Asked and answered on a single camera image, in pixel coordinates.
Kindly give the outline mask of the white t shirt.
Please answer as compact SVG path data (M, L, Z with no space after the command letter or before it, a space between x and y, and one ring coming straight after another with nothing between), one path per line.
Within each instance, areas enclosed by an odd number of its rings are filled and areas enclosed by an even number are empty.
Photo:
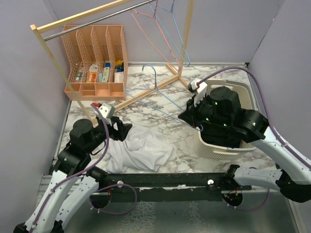
M109 140L103 161L109 173L122 173L128 168L156 172L172 152L173 145L162 134L134 124L123 141Z

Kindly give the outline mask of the blue hanger with white shirt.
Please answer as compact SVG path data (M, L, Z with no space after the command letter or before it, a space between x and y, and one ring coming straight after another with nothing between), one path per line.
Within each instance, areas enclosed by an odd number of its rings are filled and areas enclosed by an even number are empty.
M156 111L159 111L160 113L166 115L167 117L173 119L173 120L176 120L182 124L185 124L191 128L194 128L195 130L197 131L200 131L202 132L204 127L202 125L198 126L198 127L195 127L195 126L191 126L190 124L182 121L181 119L175 117L173 114L170 114L170 113L167 113L167 112L164 112L163 111L163 107L160 107L159 104L156 104L156 105L153 105L153 103L155 103L155 97L158 97L160 101L166 99L166 104L168 105L174 105L175 107L177 107L179 110L184 110L181 106L179 106L176 102L174 102L172 99L170 99L168 96L166 96L164 93L162 93L160 90L159 90L159 85L157 84L157 74L156 74L156 69L151 65L151 64L144 64L142 66L142 71L144 70L145 67L150 67L153 72L154 72L154 84L155 84L155 87L153 88L149 88L149 89L146 89L146 88L143 88L143 87L136 87L136 88L129 88L129 87L125 87L124 90L125 90L125 93L126 95L130 96L131 98L133 98L134 100L136 101L139 101L141 102L142 104L148 106L148 107L151 107L152 109L156 110ZM153 97L153 100L150 100L148 101L148 97L138 97L138 95L134 96L132 94L130 94L129 90L144 90L144 91L154 91L153 93L150 93L150 95Z

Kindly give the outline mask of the pink clothes hanger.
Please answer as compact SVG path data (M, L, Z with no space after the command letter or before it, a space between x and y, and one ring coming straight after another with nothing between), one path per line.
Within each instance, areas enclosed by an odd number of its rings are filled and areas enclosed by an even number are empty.
M181 71L183 65L180 64L180 62L178 62L176 56L173 54L172 52L172 48L170 46L170 43L167 40L166 35L168 36L168 38L170 39L171 43L173 46L174 42L172 41L169 33L166 31L165 27L162 25L162 23L160 22L158 16L157 16L157 9L160 8L160 6L158 5L158 1L155 0L151 3L149 3L149 6L151 7L152 10L152 14L148 15L145 14L143 12L137 11L137 10L131 10L131 15L135 21L135 23L137 24L137 26L139 27L139 29L141 30L141 32L143 33L143 35L145 36L145 38L148 40L148 42L150 43L150 45L156 50L156 52L171 66L173 66L173 64L169 61L169 59L160 51L160 49L156 46L156 44L151 40L150 35L156 35L157 33L160 34L160 36L156 37L156 39L161 38L164 43L166 44L166 47L168 49L168 54L176 61L178 68L175 68L175 70L177 72ZM137 20L136 15L141 15L141 19L142 22L144 24L145 27L142 27L141 24L139 23L139 21Z

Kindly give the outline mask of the black t shirt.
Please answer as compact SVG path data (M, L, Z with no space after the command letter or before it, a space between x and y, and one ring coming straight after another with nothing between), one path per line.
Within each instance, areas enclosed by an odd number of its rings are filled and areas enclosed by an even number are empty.
M203 128L200 136L205 143L220 147L240 148L241 139L234 133L208 124L203 125Z

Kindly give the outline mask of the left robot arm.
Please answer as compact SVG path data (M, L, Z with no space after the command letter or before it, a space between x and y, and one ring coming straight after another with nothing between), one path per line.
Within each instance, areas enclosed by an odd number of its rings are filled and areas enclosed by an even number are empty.
M113 116L111 123L96 118L73 124L69 142L58 154L49 186L30 218L14 228L16 233L62 233L81 205L95 191L107 187L107 172L90 164L91 154L100 145L106 153L109 140L124 141L132 124Z

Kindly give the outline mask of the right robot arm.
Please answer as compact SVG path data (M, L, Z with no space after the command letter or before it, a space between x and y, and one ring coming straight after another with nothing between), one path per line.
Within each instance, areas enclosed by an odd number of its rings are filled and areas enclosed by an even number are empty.
M296 158L298 151L274 135L268 119L260 112L243 109L237 92L220 86L206 94L199 88L178 118L200 130L202 139L209 144L237 148L244 141L279 165L272 171L230 166L223 178L227 189L259 186L279 191L295 202L311 199L311 169L307 158L303 155Z

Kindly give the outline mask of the cream laundry basket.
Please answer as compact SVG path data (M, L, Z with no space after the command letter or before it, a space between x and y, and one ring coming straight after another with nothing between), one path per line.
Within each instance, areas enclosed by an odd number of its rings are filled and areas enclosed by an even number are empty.
M238 93L240 98L240 103L244 109L256 109L256 103L252 96L252 91L250 86L238 81L228 81L221 79L209 79L207 83L207 94L209 94L213 89L221 86L226 86L232 91ZM200 132L194 133L193 135L193 145L194 152L204 158L210 158L215 160L234 160L248 152L253 152L256 150L251 144L247 144L244 141L240 142L238 148L228 148L221 147L217 145L208 144L203 141Z

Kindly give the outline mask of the pink plastic organizer basket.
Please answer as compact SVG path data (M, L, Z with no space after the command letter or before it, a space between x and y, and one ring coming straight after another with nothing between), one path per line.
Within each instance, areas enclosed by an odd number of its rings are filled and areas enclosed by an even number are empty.
M63 35L70 100L125 100L128 57L122 25L86 26Z

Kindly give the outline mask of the wooden clothes rack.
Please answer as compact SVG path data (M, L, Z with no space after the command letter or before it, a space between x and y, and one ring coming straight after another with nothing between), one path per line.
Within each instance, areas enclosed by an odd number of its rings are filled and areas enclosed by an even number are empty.
M57 38L59 36L65 35L67 33L70 33L72 31L76 31L78 29L81 29L83 27L86 27L86 26L89 26L89 25L93 25L96 22L100 22L100 21L103 21L105 19L108 19L108 18L117 16L117 15L120 15L122 13L135 10L136 8L142 7L142 6L146 5L146 4L151 4L151 5L154 6L154 7L152 7L152 10L153 10L153 13L154 13L153 18L155 20L157 20L156 10L158 8L162 8L162 6L160 6L158 4L158 1L156 1L156 0L146 0L144 2L138 3L138 4L133 5L131 7L127 7L125 9L123 9L123 10L119 10L119 11L117 11L115 13L111 13L111 14L109 14L107 16L104 16L104 17L101 17L99 19L93 20L91 22L78 25L78 26L74 27L73 29L69 29L67 31L60 32L60 33L56 33L56 34L48 36L46 38L43 38L41 35L43 33L46 33L46 32L49 32L51 30L57 29L59 27L62 27L62 26L64 26L67 23L72 23L72 22L76 22L76 21L82 20L84 18L90 17L90 16L95 15L95 14L102 13L104 11L107 11L109 9L113 9L115 7L124 5L126 3L129 3L129 1L128 0L116 0L116 1L104 4L102 6L95 7L93 9L90 9L90 10L87 10L87 11L84 11L84 12L81 12L81 13L78 13L78 14L66 17L64 19L57 20L55 22L46 24L44 26L36 27L34 24L30 26L32 31L33 31L33 33L34 33L34 35L37 37L37 39L40 42L40 44L42 45L43 49L45 50L45 52L47 53L47 55L51 59L52 63L56 67L56 69L59 72L59 74L61 75L61 77L63 78L65 84L69 87L69 90L70 90L71 94L73 95L73 99L78 102L78 104L80 106L80 109L83 111L85 116L89 120L91 120L93 122L95 120L91 118L89 112L87 111L85 106L82 104L81 98L73 90L73 87L69 83L68 78L65 76L64 71L62 70L60 64L57 62L57 60L53 56L53 54L52 54L51 50L49 49L48 45L46 44L46 42L49 41L49 40L52 40L54 38ZM161 87L165 87L168 84L170 84L170 83L172 83L172 82L174 82L176 80L179 80L183 84L183 86L185 86L185 87L188 85L187 82L182 78L182 70L183 70L183 65L184 65L183 59L184 59L185 56L187 56L186 47L187 47L187 43L188 43L188 36L189 36L189 30L190 30L190 23L191 23L191 19L192 19L193 6L194 6L194 1L193 0L189 0L188 1L188 6L187 6L187 16L186 16L186 19L185 19L183 39L181 39L181 41L182 41L182 49L181 49L181 52L180 52L180 61L177 62L179 69L174 68L173 65L170 62L167 62L166 63L166 68L170 70L170 72L173 74L173 76L171 78L165 80L164 82L162 82L159 85L160 88Z

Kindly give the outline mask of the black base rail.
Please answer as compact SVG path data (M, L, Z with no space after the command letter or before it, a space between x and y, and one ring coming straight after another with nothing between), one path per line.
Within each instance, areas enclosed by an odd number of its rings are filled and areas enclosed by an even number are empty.
M137 173L109 174L105 184L121 182L112 188L112 202L222 201L222 192L251 190L225 173Z

